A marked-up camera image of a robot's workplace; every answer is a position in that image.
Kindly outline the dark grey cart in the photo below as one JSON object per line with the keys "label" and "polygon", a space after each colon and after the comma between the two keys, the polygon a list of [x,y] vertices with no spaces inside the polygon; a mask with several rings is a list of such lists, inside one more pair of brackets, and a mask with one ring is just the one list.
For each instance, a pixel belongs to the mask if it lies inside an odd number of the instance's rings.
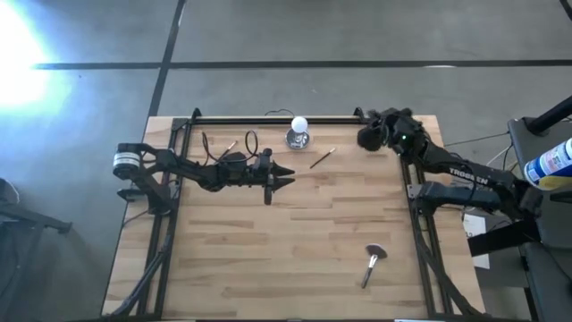
{"label": "dark grey cart", "polygon": [[[509,121],[509,134],[518,166],[572,139],[572,96],[538,117]],[[565,203],[544,193],[542,214],[535,220],[538,241],[522,246],[527,278],[539,322],[572,322],[572,184],[555,190],[565,193]]]}

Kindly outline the dark floor stand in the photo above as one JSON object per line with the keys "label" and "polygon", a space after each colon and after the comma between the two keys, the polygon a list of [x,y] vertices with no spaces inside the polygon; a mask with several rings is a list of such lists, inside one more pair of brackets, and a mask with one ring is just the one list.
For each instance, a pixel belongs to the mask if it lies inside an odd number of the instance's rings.
{"label": "dark floor stand", "polygon": [[0,178],[0,227],[12,225],[25,227],[30,230],[29,238],[21,246],[21,252],[16,245],[14,230],[8,231],[13,238],[15,266],[7,283],[0,290],[0,322],[5,321],[14,297],[20,288],[21,278],[26,272],[32,257],[35,255],[42,233],[47,228],[55,229],[58,233],[66,234],[72,228],[71,222],[46,216],[28,210],[20,204],[20,193],[15,186],[6,179]]}

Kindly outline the white bulb chrome lamp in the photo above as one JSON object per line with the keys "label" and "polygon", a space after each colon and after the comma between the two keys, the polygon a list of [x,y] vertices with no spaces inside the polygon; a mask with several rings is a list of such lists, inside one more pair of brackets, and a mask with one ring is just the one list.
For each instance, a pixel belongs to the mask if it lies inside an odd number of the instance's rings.
{"label": "white bulb chrome lamp", "polygon": [[310,141],[307,132],[308,121],[305,117],[296,116],[291,120],[290,129],[285,135],[286,144],[292,149],[306,148]]}

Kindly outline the black mesh pencil cup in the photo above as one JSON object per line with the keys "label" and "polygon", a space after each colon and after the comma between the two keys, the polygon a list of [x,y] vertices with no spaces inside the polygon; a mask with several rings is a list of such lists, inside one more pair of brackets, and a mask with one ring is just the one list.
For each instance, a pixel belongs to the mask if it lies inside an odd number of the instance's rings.
{"label": "black mesh pencil cup", "polygon": [[367,151],[375,152],[385,145],[381,125],[367,125],[357,132],[357,144]]}

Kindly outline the fan makeup brush brown bristles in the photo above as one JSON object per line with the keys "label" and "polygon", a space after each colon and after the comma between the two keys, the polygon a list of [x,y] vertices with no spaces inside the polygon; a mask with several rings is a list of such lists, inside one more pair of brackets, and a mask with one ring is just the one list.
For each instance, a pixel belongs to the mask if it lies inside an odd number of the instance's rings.
{"label": "fan makeup brush brown bristles", "polygon": [[377,243],[369,243],[366,245],[366,253],[369,256],[369,261],[365,275],[361,282],[361,288],[365,289],[367,287],[368,281],[373,273],[375,264],[381,260],[388,257],[387,251]]}

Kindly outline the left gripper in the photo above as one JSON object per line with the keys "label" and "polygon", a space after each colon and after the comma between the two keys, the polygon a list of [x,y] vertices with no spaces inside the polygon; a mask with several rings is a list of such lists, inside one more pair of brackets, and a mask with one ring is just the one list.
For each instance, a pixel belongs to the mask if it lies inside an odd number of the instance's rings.
{"label": "left gripper", "polygon": [[271,156],[273,152],[270,148],[264,148],[263,151],[257,156],[255,163],[252,165],[252,174],[255,180],[255,185],[260,185],[264,190],[264,203],[270,205],[272,203],[272,185],[273,190],[277,191],[280,188],[295,182],[293,178],[282,178],[274,176],[286,176],[295,174],[294,170],[280,166],[273,163],[273,174],[271,174]]}

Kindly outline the white blue spray bottle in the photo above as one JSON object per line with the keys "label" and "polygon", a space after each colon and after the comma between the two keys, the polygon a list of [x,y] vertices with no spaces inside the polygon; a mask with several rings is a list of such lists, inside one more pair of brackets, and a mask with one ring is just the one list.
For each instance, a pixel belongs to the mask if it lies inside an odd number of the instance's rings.
{"label": "white blue spray bottle", "polygon": [[526,163],[524,177],[534,187],[553,191],[572,184],[572,137]]}

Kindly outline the white paper sheet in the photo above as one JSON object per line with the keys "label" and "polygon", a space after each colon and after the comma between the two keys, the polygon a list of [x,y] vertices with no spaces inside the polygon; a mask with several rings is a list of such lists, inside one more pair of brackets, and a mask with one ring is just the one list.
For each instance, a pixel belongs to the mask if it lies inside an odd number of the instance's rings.
{"label": "white paper sheet", "polygon": [[[464,214],[463,226],[468,238],[486,233],[486,222],[481,216]],[[475,267],[490,269],[488,254],[473,256],[473,263]]]}

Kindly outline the black aluminium table frame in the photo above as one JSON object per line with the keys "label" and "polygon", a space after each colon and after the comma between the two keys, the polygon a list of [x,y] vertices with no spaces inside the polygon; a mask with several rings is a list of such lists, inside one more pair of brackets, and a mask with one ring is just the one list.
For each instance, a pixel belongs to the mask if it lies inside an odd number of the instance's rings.
{"label": "black aluminium table frame", "polygon": [[[295,182],[263,202],[261,189],[210,193],[169,174],[180,201],[173,216],[128,207],[102,317],[107,321],[330,320],[428,318],[455,306],[416,253],[406,184],[388,149],[357,144],[354,116],[312,120],[309,146],[286,146],[286,117],[153,117],[144,141],[202,161],[245,148],[255,131]],[[331,148],[330,156],[309,167]],[[365,289],[369,256],[379,260]]]}

